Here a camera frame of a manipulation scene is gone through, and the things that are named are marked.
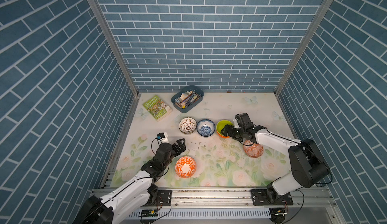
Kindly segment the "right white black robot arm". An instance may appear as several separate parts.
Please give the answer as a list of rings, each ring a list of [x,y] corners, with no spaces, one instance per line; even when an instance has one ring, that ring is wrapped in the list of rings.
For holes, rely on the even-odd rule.
[[[290,173],[285,174],[267,186],[267,195],[278,198],[287,193],[310,188],[329,176],[331,170],[317,144],[311,139],[299,140],[273,133],[268,128],[255,125],[247,113],[235,115],[234,126],[221,128],[221,134],[248,146],[264,145],[289,158]]]

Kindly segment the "lime green plastic bowl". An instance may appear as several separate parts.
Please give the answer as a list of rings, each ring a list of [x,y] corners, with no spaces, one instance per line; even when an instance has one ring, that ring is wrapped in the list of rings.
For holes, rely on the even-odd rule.
[[[221,120],[221,121],[219,121],[217,123],[217,125],[216,125],[217,133],[221,134],[221,130],[224,128],[225,125],[233,125],[233,123],[231,121],[228,121],[228,120]]]

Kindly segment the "red geometric patterned bowl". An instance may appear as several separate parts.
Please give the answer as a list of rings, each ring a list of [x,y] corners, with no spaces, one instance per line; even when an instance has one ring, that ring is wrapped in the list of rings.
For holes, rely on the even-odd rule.
[[[243,143],[245,153],[251,158],[259,158],[264,154],[264,147],[249,140]]]

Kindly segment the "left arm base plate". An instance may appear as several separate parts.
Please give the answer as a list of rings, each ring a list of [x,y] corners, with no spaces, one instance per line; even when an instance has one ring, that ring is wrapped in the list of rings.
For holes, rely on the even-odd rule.
[[[159,189],[150,194],[149,200],[145,206],[166,206],[167,204],[171,204],[171,199],[172,190]]]

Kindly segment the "large blue floral bowl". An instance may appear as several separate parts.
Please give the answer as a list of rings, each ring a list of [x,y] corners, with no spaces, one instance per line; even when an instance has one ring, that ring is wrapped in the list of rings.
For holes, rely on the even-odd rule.
[[[197,132],[202,137],[210,137],[215,133],[216,126],[209,119],[202,119],[197,123]]]

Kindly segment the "maroon patterned white bowl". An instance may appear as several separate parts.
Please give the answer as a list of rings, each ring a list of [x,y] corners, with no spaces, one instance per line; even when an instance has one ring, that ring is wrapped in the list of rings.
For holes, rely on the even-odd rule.
[[[186,117],[179,122],[178,127],[183,134],[189,135],[196,131],[197,122],[191,117]]]

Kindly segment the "orange floral bowl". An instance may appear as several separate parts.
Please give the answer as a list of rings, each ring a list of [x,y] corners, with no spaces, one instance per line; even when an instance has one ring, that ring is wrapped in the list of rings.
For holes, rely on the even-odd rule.
[[[197,169],[196,161],[190,156],[181,157],[175,164],[175,172],[182,179],[191,178]]]

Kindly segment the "orange plastic bowl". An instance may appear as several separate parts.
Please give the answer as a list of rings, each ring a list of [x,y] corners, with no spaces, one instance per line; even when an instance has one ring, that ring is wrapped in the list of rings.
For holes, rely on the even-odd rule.
[[[220,134],[220,133],[217,133],[218,134],[218,136],[219,137],[221,137],[221,138],[224,138],[224,139],[227,139],[227,138],[229,138],[229,136],[223,136],[222,134]]]

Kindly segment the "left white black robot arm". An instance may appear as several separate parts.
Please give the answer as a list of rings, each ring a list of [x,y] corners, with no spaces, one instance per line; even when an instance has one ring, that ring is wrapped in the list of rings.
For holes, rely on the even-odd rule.
[[[170,144],[161,138],[161,144],[151,160],[129,181],[103,196],[91,196],[80,208],[75,224],[119,224],[139,207],[157,199],[155,183],[167,173],[172,160],[186,151],[185,139]]]

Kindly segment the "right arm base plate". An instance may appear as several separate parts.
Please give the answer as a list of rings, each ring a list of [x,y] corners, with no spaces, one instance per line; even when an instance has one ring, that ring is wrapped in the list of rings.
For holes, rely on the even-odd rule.
[[[251,197],[254,206],[285,206],[294,204],[290,193],[280,196],[271,189],[252,189]]]

